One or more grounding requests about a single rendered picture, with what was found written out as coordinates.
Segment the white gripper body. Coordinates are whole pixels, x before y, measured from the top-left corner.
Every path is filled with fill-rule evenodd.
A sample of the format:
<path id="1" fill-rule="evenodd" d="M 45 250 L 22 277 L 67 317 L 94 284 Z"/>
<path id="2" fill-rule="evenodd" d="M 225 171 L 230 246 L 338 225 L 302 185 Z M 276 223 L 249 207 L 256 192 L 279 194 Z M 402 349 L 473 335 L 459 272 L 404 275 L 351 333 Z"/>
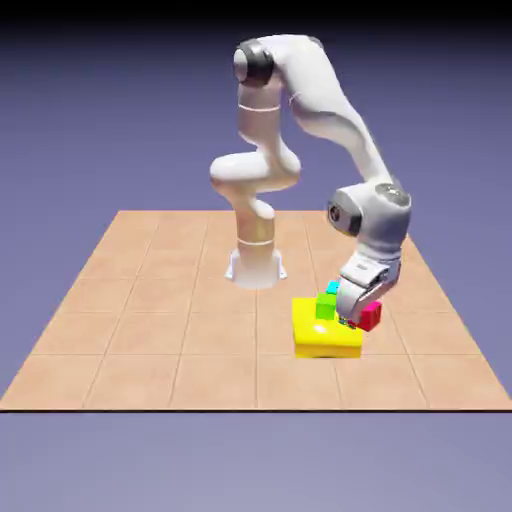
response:
<path id="1" fill-rule="evenodd" d="M 373 288 L 366 289 L 341 277 L 336 294 L 336 312 L 340 318 L 358 323 L 362 311 L 388 290 L 388 283 L 381 282 Z"/>

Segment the small magenta cube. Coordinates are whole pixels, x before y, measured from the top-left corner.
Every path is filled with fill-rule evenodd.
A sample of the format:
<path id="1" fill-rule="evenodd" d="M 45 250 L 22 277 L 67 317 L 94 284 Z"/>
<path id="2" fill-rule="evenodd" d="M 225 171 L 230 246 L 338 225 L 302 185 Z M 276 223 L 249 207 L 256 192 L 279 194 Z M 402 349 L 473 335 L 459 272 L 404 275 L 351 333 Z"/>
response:
<path id="1" fill-rule="evenodd" d="M 382 304 L 380 301 L 374 301 L 368 304 L 362 311 L 357 323 L 348 321 L 351 328 L 359 328 L 363 331 L 370 332 L 381 320 Z"/>

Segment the small green cube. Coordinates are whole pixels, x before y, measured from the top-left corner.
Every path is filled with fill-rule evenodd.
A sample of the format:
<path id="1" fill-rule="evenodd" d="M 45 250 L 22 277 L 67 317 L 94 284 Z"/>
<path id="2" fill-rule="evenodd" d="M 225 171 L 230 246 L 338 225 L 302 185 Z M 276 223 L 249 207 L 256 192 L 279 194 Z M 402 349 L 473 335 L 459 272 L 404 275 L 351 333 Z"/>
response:
<path id="1" fill-rule="evenodd" d="M 315 317 L 321 320 L 334 320 L 336 315 L 336 295 L 319 293 L 315 302 Z"/>

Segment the large yellow box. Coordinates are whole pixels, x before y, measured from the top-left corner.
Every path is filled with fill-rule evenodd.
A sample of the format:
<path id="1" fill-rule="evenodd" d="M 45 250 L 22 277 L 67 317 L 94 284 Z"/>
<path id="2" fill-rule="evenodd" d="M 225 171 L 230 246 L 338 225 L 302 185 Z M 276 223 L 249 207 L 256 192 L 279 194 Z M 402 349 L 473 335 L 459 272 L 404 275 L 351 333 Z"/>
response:
<path id="1" fill-rule="evenodd" d="M 358 358 L 362 331 L 334 320 L 315 317 L 316 297 L 292 300 L 292 327 L 295 354 L 299 358 Z"/>

